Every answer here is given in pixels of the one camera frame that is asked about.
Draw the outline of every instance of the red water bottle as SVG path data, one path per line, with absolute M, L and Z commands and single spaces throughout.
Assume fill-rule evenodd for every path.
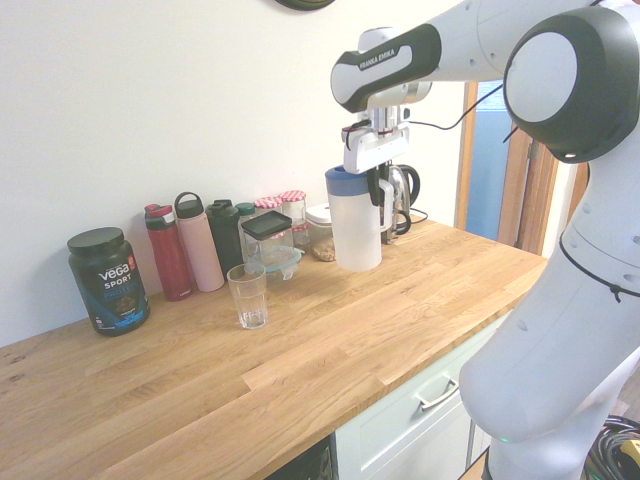
M 144 207 L 144 211 L 164 296 L 170 302 L 183 300 L 191 295 L 191 278 L 173 208 L 152 204 Z

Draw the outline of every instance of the protein powder tub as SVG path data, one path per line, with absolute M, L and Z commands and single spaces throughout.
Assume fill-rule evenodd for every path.
M 97 228 L 67 242 L 69 265 L 96 332 L 109 337 L 149 318 L 149 302 L 131 245 L 119 228 Z

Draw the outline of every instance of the black container lid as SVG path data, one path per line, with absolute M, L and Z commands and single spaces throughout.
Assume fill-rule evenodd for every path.
M 124 243 L 124 232 L 117 227 L 96 228 L 83 232 L 67 242 L 74 255 L 88 257 L 115 250 Z
M 232 206 L 231 200 L 216 200 L 207 207 L 207 217 L 215 225 L 237 225 L 240 212 Z
M 180 202 L 182 197 L 185 197 L 187 195 L 193 195 L 194 197 L 196 197 L 196 199 L 187 200 L 186 202 Z M 184 192 L 178 195 L 174 206 L 176 210 L 176 215 L 178 216 L 178 218 L 182 218 L 182 219 L 197 217 L 202 212 L 204 212 L 204 207 L 202 206 L 202 200 L 200 200 L 200 197 L 193 192 Z
M 242 222 L 242 230 L 256 240 L 266 240 L 287 228 L 291 228 L 291 218 L 275 210 Z

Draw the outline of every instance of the wooden door frame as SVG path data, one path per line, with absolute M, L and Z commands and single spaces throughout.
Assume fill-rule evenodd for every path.
M 465 111 L 477 99 L 478 84 L 475 82 L 467 84 Z M 476 118 L 475 110 L 467 115 L 463 122 L 461 139 L 454 224 L 463 230 L 467 226 L 469 209 Z M 519 243 L 523 249 L 540 255 L 551 210 L 558 164 L 551 152 L 542 145 L 534 161 L 524 162 L 522 158 L 529 156 L 529 143 L 531 143 L 530 137 L 518 131 L 513 135 L 509 145 L 498 241 L 512 246 Z

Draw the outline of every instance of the drawer handle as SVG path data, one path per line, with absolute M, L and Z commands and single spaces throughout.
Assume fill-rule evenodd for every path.
M 436 398 L 433 402 L 427 402 L 420 395 L 416 394 L 416 398 L 420 400 L 420 409 L 423 412 L 426 412 L 427 410 L 440 405 L 448 398 L 451 398 L 460 389 L 460 384 L 456 382 L 453 378 L 450 378 L 449 383 L 447 383 L 447 389 L 448 390 L 446 392 L 444 392 L 442 395 Z

